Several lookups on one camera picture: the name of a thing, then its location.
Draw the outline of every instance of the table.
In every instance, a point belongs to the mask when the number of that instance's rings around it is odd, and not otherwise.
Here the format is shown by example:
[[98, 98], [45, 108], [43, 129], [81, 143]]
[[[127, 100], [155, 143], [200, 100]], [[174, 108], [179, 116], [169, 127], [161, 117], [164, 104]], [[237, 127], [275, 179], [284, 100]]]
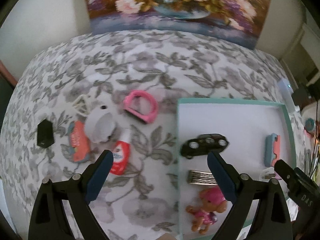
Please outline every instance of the table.
[[[109, 175], [90, 204], [111, 239], [156, 239], [178, 233], [176, 103], [185, 97], [227, 97], [282, 102], [276, 82], [285, 77], [266, 53], [197, 34], [138, 30], [73, 38], [36, 55], [10, 100], [0, 137], [0, 176], [9, 212], [27, 238], [33, 203], [43, 178], [69, 179], [82, 173], [103, 149], [111, 149], [121, 128], [130, 128], [132, 152], [123, 176]], [[143, 125], [124, 114], [122, 101], [133, 89], [146, 90], [159, 102], [159, 115]], [[76, 164], [68, 153], [67, 127], [84, 119], [72, 102], [90, 96], [106, 105], [118, 131], [105, 144], [91, 145], [90, 160]], [[297, 165], [303, 170], [305, 138], [301, 116], [290, 115]], [[55, 144], [36, 145], [36, 127], [53, 122]], [[297, 208], [288, 200], [291, 218]], [[81, 239], [70, 207], [66, 213]]]

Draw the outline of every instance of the white tray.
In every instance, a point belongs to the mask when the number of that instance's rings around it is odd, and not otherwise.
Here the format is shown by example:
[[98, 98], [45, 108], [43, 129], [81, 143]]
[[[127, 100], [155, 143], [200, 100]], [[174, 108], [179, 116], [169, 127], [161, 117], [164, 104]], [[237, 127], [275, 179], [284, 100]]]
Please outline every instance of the white tray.
[[[188, 160], [180, 155], [181, 145], [200, 134], [220, 133], [230, 142], [228, 148], [221, 153], [226, 161], [239, 173], [247, 173], [258, 180], [264, 166], [265, 138], [271, 133], [281, 136], [280, 158], [292, 167], [296, 167], [293, 132], [285, 105], [274, 102], [215, 99], [215, 98], [183, 98], [178, 104], [178, 144], [179, 151], [179, 223], [180, 233], [184, 240], [211, 239], [232, 207], [224, 213], [216, 213], [218, 222], [211, 225], [203, 237], [191, 231], [193, 216], [185, 212], [187, 205], [199, 206], [198, 192], [203, 186], [187, 183], [188, 170], [209, 171], [207, 156], [197, 156]], [[280, 185], [285, 192], [284, 181]], [[258, 200], [252, 202], [244, 227], [251, 224]]]

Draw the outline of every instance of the doll head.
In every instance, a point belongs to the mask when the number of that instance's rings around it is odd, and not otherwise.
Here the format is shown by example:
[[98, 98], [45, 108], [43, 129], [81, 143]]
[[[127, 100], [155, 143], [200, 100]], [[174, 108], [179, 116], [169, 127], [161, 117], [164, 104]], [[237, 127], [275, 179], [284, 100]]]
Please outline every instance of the doll head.
[[218, 186], [201, 191], [199, 196], [203, 204], [202, 209], [206, 212], [223, 213], [226, 211], [228, 201]]

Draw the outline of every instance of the black hole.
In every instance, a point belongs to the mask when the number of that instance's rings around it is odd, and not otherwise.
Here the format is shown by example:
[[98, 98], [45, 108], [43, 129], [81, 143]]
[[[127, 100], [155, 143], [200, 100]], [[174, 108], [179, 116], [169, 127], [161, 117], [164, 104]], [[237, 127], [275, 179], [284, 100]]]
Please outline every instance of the black hole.
[[278, 193], [275, 193], [275, 196], [273, 199], [271, 220], [278, 223], [285, 223], [284, 209], [281, 204], [280, 196]]
[[48, 223], [50, 221], [47, 194], [43, 194], [40, 200], [40, 206], [36, 215], [36, 223]]

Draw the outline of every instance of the floral painting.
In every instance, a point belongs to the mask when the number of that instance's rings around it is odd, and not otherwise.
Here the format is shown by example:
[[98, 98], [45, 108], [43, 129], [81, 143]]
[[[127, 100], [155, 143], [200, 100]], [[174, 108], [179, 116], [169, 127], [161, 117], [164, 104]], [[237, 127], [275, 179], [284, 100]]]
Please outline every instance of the floral painting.
[[198, 33], [253, 49], [270, 0], [86, 0], [94, 34], [159, 29]]

